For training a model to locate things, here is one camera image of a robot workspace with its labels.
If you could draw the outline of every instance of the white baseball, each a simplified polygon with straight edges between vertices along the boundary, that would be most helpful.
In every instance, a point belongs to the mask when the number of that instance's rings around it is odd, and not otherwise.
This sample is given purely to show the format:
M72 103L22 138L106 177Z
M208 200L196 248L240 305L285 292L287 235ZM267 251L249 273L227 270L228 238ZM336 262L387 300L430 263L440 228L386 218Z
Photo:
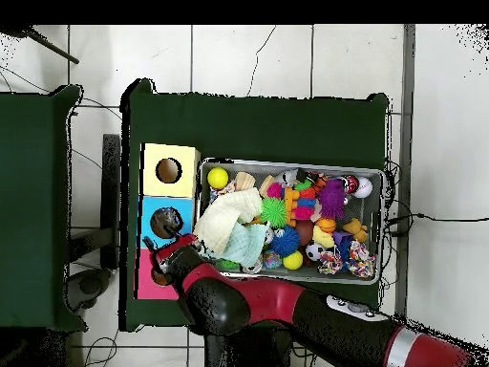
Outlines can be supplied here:
M358 181L359 186L353 196L355 196L357 199L365 199L366 197L369 197L373 189L371 181L367 178L361 177L358 178Z

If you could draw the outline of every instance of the pink toy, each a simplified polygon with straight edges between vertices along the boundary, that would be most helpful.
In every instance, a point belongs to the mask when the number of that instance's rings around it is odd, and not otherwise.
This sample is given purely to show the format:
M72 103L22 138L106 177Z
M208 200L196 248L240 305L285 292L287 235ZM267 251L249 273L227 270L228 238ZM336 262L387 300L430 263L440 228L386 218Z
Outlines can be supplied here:
M345 187L338 179L328 180L319 192L321 216L324 218L342 218L345 203Z
M266 191L268 197L274 197L276 199L281 199L282 186L279 183L272 183L268 190Z

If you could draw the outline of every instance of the light blue cloth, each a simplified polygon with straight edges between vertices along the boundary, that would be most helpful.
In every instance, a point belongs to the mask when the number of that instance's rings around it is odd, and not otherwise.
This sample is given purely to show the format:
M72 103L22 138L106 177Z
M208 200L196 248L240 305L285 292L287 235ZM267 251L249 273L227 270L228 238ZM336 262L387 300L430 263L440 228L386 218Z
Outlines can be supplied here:
M236 223L223 254L212 252L210 256L216 259L227 259L251 268L260 257L265 243L265 234L266 226L253 224L245 227Z

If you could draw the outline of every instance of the green spiky ball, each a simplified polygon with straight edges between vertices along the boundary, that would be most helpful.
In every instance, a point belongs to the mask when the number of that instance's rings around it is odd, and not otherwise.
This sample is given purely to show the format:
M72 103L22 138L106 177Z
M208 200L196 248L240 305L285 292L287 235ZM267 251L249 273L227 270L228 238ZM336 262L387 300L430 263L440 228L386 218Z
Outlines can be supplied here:
M286 224L286 202L269 197L262 200L262 224L270 222L272 228L280 228Z

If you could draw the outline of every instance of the yellow cube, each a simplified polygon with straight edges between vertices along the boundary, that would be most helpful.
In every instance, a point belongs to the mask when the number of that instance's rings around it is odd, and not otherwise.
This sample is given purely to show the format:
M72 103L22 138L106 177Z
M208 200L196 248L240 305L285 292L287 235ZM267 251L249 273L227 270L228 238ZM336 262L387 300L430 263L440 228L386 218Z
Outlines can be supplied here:
M139 163L142 193L193 199L199 159L199 151L189 146L145 143L144 162Z

